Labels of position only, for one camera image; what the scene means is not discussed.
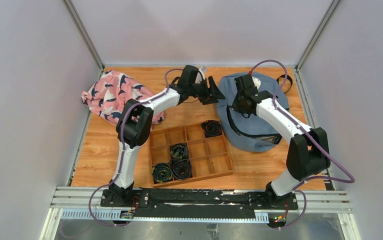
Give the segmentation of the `blue grey backpack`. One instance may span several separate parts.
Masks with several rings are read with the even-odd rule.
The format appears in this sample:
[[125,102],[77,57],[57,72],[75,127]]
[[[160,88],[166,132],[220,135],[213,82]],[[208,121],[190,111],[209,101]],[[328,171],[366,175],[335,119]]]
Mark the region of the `blue grey backpack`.
[[256,115],[252,114],[249,118],[245,118],[239,112],[228,108],[237,94],[235,78],[244,74],[244,72],[238,72],[221,78],[218,89],[225,96],[225,100],[219,100],[215,104],[216,112],[223,131],[233,147],[250,153],[266,152],[278,144],[255,139],[256,135],[279,134],[278,131]]

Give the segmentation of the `white furniture book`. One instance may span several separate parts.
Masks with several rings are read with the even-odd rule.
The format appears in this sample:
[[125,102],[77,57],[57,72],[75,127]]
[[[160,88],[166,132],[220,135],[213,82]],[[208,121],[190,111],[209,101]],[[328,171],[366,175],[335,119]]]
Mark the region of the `white furniture book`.
[[261,134],[256,135],[255,139],[277,145],[281,141],[282,137],[279,134]]

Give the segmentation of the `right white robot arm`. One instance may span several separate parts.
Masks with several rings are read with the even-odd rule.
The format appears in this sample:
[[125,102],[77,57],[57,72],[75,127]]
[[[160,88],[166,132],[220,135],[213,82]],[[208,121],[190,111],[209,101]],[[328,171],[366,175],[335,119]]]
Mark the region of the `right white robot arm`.
[[234,83],[237,94],[232,109],[265,120],[288,143],[286,169],[266,186],[265,202],[277,209],[299,184],[330,167],[327,133],[299,121],[268,91],[258,91],[251,74],[236,77]]

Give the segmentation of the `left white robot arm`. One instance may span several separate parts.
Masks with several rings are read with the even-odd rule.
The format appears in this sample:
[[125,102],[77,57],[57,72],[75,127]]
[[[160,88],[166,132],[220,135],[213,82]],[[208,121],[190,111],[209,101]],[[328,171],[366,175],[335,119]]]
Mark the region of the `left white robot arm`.
[[153,117],[190,97],[203,105],[225,100],[213,77],[205,77],[203,70],[186,65],[180,72],[180,77],[167,82],[160,93],[143,100],[128,100],[116,125],[119,153],[108,189],[121,207],[128,206],[133,200],[134,168],[140,148],[150,136]]

